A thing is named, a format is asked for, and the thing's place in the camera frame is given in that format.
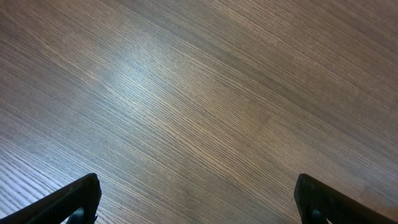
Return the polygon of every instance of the black plastic part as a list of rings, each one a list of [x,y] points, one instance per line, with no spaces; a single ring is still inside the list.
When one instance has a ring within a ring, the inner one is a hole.
[[[0,220],[0,224],[61,223],[92,224],[101,199],[100,182],[96,174],[88,174],[60,190],[40,199]]]
[[[398,224],[307,174],[298,176],[294,199],[303,224]]]

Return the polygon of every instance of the wooden floor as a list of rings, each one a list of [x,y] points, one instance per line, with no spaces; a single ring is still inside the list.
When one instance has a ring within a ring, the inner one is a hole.
[[[398,218],[395,0],[0,0],[0,217],[300,223],[299,173]]]

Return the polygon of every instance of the wood grain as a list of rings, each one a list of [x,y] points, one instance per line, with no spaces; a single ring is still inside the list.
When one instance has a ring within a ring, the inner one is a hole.
[[[0,1],[0,217],[96,172],[98,223],[396,218],[391,0]]]

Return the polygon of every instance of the wooden surface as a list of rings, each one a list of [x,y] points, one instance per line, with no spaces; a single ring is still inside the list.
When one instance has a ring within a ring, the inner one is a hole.
[[[394,0],[0,1],[0,217],[96,172],[98,223],[398,202]]]

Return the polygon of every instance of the brown wood surface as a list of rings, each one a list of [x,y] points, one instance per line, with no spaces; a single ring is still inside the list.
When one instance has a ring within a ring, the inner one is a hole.
[[[390,217],[395,0],[1,0],[0,217],[98,174],[98,223],[299,223],[299,173]]]

